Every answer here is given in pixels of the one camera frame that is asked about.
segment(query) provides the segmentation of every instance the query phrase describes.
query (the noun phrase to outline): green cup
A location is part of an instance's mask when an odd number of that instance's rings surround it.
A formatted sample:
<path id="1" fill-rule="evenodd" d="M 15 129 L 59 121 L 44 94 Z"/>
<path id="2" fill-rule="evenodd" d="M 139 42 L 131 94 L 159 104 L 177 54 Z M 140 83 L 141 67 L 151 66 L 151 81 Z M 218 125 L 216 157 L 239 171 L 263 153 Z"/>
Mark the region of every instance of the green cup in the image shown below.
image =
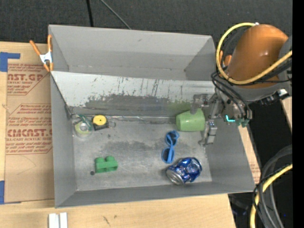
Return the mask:
<path id="1" fill-rule="evenodd" d="M 183 112 L 176 116 L 176 125 L 179 131 L 203 131 L 205 129 L 205 115 L 201 108 L 195 114 L 190 111 Z"/>

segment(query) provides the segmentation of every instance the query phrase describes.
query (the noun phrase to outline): green light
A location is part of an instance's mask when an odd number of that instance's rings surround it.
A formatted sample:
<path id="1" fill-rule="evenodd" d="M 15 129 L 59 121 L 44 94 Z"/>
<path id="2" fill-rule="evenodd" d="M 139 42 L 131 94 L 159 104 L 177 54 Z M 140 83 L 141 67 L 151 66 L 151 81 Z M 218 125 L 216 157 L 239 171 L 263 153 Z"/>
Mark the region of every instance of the green light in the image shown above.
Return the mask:
<path id="1" fill-rule="evenodd" d="M 236 121 L 234 119 L 229 119 L 228 115 L 225 115 L 225 117 L 226 117 L 227 122 L 233 123 Z"/>

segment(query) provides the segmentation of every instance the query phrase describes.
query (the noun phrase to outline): gray bin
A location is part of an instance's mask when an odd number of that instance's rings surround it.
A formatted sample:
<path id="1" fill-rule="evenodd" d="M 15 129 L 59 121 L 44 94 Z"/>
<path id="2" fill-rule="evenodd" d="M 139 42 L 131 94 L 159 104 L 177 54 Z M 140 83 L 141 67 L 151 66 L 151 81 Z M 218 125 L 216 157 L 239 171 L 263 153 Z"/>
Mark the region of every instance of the gray bin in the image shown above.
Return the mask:
<path id="1" fill-rule="evenodd" d="M 59 25 L 49 33 L 57 208 L 253 190 L 238 128 L 222 119 L 207 147 L 198 144 L 201 132 L 180 132 L 175 160 L 200 160 L 195 182 L 177 186 L 165 175 L 161 152 L 175 116 L 190 109 L 194 94 L 214 94 L 211 36 Z M 115 127 L 81 139 L 75 114 L 103 114 Z M 118 169 L 91 175 L 95 158 L 108 155 Z"/>

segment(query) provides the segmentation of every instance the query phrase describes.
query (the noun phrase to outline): orange clamp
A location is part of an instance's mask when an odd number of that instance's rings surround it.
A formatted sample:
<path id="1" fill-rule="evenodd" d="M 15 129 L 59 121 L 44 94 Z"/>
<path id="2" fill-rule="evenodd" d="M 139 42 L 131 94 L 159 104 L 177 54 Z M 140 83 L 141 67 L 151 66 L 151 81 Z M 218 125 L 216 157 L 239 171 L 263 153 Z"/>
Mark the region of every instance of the orange clamp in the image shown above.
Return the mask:
<path id="1" fill-rule="evenodd" d="M 53 48 L 52 48 L 52 36 L 48 35 L 47 36 L 47 50 L 48 52 L 46 54 L 41 54 L 41 52 L 39 51 L 38 47 L 36 46 L 35 42 L 30 40 L 29 43 L 32 45 L 32 47 L 34 48 L 34 51 L 36 52 L 36 54 L 38 56 L 40 56 L 41 61 L 43 62 L 43 66 L 44 68 L 50 72 L 53 71 L 54 69 L 54 63 L 53 63 L 53 57 L 52 57 L 52 53 L 53 53 Z"/>

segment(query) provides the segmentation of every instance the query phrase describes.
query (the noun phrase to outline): crushed soda can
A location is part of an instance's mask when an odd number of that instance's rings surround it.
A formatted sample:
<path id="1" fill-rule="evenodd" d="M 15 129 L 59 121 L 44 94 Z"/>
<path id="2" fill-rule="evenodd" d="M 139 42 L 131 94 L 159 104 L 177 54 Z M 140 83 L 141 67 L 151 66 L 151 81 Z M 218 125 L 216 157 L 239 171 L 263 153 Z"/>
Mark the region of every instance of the crushed soda can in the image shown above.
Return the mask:
<path id="1" fill-rule="evenodd" d="M 168 178 L 176 185 L 195 181 L 201 172 L 201 163 L 194 157 L 180 159 L 177 164 L 169 166 L 166 170 Z"/>

